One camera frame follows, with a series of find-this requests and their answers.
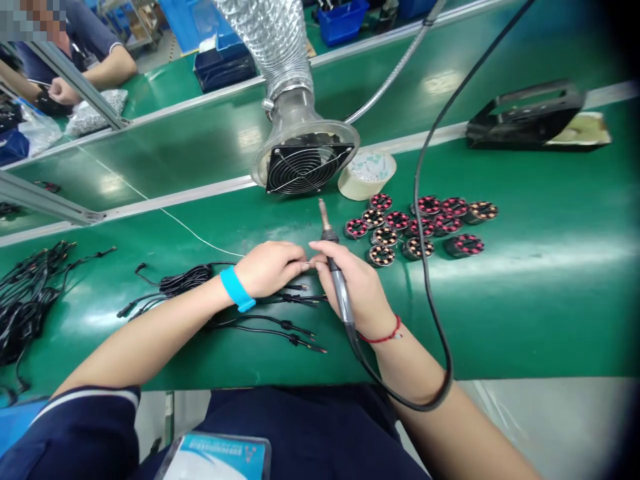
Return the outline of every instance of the soldering iron handle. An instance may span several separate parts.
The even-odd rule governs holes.
[[[331,257],[327,258],[327,264],[329,265],[329,270],[331,272],[340,271],[340,267],[338,267]]]
[[[332,259],[329,260],[329,268],[331,268]],[[347,292],[347,283],[345,282],[345,276],[342,274],[342,270],[331,270],[331,277],[333,278],[333,285],[335,286],[335,297],[338,302],[338,310],[340,310],[340,318],[346,325],[354,325],[353,312],[351,311],[351,303],[349,302],[349,293]]]

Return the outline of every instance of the hand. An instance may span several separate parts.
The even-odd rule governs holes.
[[[80,95],[66,82],[56,77],[51,81],[49,96],[62,105],[77,105],[82,102]]]
[[[360,260],[345,246],[330,241],[309,242],[309,246],[321,252],[314,256],[310,264],[318,270],[320,283],[329,303],[336,314],[340,315],[335,299],[335,287],[327,265],[327,257],[332,257],[342,270],[347,282],[351,308],[355,317],[355,326],[362,335],[376,340],[392,334],[396,318],[387,302],[385,291],[378,274],[372,266]]]
[[[235,266],[235,274],[252,298],[268,297],[309,270],[302,247],[268,241],[251,250]]]

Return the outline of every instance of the fan grille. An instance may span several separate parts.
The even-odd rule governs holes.
[[[353,145],[279,145],[271,150],[267,193],[320,191],[340,170]]]

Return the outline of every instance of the person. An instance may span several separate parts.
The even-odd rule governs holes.
[[[327,266],[332,257],[344,273],[359,332],[369,339],[388,337],[397,318],[373,268],[342,245],[309,245],[318,254],[307,262],[304,249],[293,243],[260,244],[233,272],[246,294],[260,298],[312,266],[336,310]],[[0,478],[154,478],[167,450],[138,464],[138,385],[153,378],[213,314],[233,305],[226,286],[218,275],[112,334],[0,459]],[[424,403],[440,388],[443,369],[405,325],[399,332],[372,344],[380,372],[396,392]],[[212,391],[206,418],[195,430],[268,439],[272,480],[429,478],[402,448],[396,414],[432,473],[449,480],[539,479],[456,384],[426,413],[390,402],[370,385]]]
[[[136,64],[122,42],[81,0],[64,2],[66,22],[58,19],[57,12],[47,9],[47,0],[23,0],[21,8],[33,16],[47,39],[68,56],[96,89],[116,88],[137,73]],[[0,77],[18,95],[35,103],[42,85],[48,87],[50,98],[62,105],[82,101],[24,42],[16,42],[15,46],[27,78],[4,63],[0,63]]]

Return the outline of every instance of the soldering iron tip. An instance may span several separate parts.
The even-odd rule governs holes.
[[[318,199],[318,206],[320,206],[320,218],[322,218],[322,228],[323,230],[330,230],[331,224],[329,223],[329,215],[327,214],[327,206],[325,205],[325,201],[322,199]]]

